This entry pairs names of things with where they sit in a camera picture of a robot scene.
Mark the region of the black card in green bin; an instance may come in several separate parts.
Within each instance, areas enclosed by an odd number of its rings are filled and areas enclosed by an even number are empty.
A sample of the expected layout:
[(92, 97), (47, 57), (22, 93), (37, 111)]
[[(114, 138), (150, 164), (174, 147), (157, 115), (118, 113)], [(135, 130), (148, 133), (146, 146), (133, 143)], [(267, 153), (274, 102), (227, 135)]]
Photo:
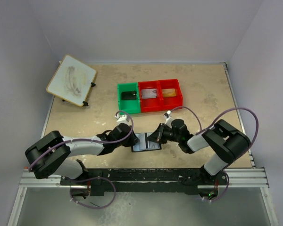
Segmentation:
[(121, 100), (136, 100), (137, 92), (133, 91), (124, 91), (121, 93)]

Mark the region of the aluminium frame rail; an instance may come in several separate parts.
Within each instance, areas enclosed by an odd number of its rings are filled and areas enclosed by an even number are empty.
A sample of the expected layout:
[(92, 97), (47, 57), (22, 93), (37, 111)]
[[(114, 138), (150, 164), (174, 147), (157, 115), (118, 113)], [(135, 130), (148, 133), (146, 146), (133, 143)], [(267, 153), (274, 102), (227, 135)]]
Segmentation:
[[(229, 176), (230, 187), (269, 187), (265, 169), (226, 169)], [(57, 175), (49, 176), (48, 179), (36, 179), (33, 174), (24, 170), (21, 176), (19, 187), (22, 188), (58, 188), (70, 187), (62, 185), (61, 177)]]

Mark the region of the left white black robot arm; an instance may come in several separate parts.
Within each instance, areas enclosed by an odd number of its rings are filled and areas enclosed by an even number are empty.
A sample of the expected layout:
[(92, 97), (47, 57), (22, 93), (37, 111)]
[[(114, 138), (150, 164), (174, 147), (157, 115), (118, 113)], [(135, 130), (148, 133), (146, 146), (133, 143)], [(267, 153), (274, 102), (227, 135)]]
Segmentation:
[(131, 147), (139, 142), (132, 126), (120, 123), (113, 130), (104, 131), (90, 138), (71, 138), (55, 130), (44, 136), (25, 151), (25, 156), (37, 179), (51, 175), (65, 176), (76, 184), (87, 181), (88, 170), (80, 159), (81, 155), (102, 156), (112, 153), (120, 146)]

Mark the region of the silver card in red bin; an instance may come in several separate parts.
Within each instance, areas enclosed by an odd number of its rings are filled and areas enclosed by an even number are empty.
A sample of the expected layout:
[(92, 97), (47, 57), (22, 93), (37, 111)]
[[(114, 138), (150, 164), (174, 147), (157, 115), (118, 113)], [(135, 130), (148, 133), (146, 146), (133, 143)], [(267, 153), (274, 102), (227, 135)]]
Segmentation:
[(142, 99), (150, 99), (157, 97), (157, 89), (142, 89), (141, 90), (141, 98)]

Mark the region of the right red plastic bin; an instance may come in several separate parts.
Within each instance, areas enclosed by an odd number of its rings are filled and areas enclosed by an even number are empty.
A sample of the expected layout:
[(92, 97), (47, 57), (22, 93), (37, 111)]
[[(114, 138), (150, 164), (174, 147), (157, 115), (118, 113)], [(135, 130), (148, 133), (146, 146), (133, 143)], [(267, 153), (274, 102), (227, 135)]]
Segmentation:
[(162, 110), (183, 105), (183, 95), (178, 79), (158, 80), (162, 92)]

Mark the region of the orange card in red bin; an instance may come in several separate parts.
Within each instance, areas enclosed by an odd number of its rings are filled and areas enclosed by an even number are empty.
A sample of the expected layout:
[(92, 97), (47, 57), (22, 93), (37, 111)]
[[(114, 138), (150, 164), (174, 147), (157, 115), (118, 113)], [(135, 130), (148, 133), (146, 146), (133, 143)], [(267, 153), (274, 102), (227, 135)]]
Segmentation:
[(162, 89), (162, 96), (164, 98), (175, 97), (176, 96), (176, 89)]

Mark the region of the red plastic bin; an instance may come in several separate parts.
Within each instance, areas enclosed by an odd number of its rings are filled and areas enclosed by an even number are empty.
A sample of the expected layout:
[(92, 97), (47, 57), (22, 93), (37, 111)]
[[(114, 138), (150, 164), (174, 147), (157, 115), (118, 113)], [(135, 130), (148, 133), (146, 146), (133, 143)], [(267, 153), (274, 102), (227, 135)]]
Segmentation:
[(162, 110), (183, 105), (183, 95), (178, 79), (158, 80), (162, 92)]
[(162, 92), (158, 81), (141, 81), (138, 82), (141, 112), (158, 112), (162, 111)]

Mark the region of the small whiteboard with wooden frame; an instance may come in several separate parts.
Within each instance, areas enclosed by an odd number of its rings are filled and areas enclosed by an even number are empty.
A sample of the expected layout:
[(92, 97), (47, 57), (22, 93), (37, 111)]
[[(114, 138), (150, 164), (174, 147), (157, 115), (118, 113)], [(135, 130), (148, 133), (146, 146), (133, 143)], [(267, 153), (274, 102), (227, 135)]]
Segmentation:
[(92, 87), (96, 70), (87, 64), (65, 55), (47, 85), (46, 91), (78, 107), (88, 106), (87, 96)]

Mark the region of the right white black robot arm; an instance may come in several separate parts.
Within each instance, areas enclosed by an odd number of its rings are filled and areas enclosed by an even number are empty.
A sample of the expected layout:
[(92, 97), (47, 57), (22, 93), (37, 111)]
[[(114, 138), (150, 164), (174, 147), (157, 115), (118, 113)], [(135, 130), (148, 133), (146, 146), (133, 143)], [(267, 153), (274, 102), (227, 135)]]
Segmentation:
[(246, 135), (225, 120), (217, 121), (213, 128), (202, 134), (193, 135), (184, 120), (175, 119), (170, 125), (161, 123), (148, 136), (148, 140), (159, 144), (177, 142), (181, 150), (188, 154), (211, 147), (215, 154), (201, 167), (200, 173), (200, 179), (205, 184), (212, 184), (217, 174), (240, 158), (251, 144)]

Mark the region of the green plastic bin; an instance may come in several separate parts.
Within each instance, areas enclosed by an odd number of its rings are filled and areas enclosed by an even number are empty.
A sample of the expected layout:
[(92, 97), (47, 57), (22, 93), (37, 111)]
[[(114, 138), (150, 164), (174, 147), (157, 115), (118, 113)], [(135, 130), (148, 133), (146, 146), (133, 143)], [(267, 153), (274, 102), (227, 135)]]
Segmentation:
[(138, 83), (119, 83), (117, 85), (118, 108), (129, 114), (141, 113)]

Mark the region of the black card holder wallet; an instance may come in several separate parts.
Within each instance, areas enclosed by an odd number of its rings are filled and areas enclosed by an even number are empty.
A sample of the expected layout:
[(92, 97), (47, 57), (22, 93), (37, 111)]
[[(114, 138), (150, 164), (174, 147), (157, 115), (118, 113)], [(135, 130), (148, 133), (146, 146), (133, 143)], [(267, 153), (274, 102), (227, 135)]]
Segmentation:
[(139, 139), (139, 142), (134, 146), (132, 146), (131, 151), (133, 153), (140, 153), (146, 151), (161, 150), (162, 149), (161, 144), (149, 141), (148, 137), (151, 134), (152, 132), (136, 134), (137, 138)]

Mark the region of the middle red plastic bin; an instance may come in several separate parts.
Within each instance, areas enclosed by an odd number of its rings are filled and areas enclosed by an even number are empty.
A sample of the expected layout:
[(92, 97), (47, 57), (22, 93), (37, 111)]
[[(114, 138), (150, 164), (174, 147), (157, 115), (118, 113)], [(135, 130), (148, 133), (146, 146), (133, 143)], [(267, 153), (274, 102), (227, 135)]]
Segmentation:
[(162, 111), (162, 92), (158, 81), (141, 81), (138, 82), (141, 112), (158, 112)]

